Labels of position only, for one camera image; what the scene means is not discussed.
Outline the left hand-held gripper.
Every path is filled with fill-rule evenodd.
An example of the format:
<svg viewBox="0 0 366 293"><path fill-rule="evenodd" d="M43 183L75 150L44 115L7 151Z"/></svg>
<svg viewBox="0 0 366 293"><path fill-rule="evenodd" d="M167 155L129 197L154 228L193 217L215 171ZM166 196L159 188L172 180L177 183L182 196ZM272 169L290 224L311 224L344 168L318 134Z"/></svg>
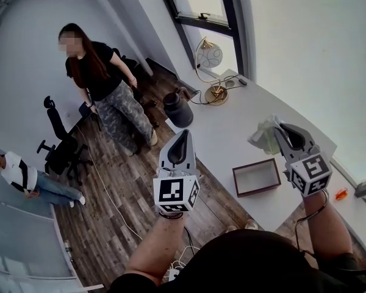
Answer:
<svg viewBox="0 0 366 293"><path fill-rule="evenodd" d="M158 168L153 179L155 205L166 214L192 211L200 185L195 145L189 130L176 134L161 149L159 165L165 164L172 167Z"/></svg>

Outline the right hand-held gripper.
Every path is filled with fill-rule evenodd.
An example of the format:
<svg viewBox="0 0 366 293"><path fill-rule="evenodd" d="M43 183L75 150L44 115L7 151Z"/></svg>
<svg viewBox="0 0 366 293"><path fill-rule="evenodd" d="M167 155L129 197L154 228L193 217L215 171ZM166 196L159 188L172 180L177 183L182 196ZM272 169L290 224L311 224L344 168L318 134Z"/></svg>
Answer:
<svg viewBox="0 0 366 293"><path fill-rule="evenodd" d="M287 161L287 179L303 197L325 190L332 176L332 168L325 152L314 145L311 134L299 126L282 123L274 128L274 136ZM296 160L296 151L303 153Z"/></svg>

